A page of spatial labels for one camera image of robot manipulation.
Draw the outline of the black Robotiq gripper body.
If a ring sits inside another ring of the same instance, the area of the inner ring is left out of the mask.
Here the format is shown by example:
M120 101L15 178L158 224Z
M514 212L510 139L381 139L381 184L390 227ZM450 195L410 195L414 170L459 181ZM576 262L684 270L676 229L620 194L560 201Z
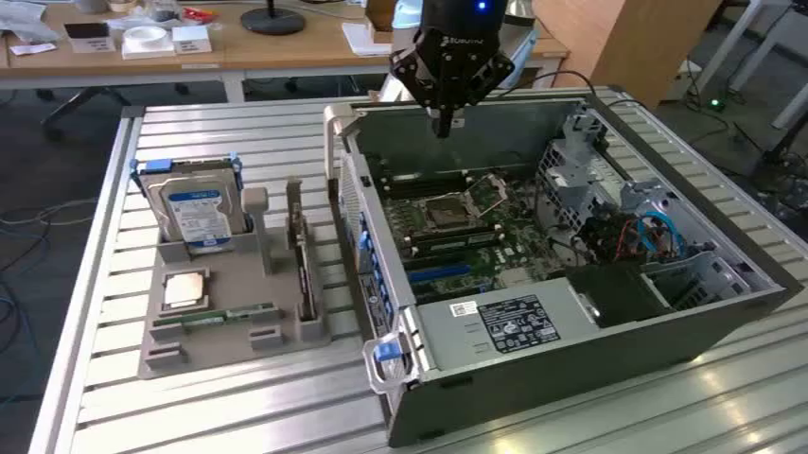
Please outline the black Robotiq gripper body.
M421 30L435 34L443 62L441 81L446 99L446 60L450 55L490 55L499 50L498 32L505 15L502 1L426 1Z

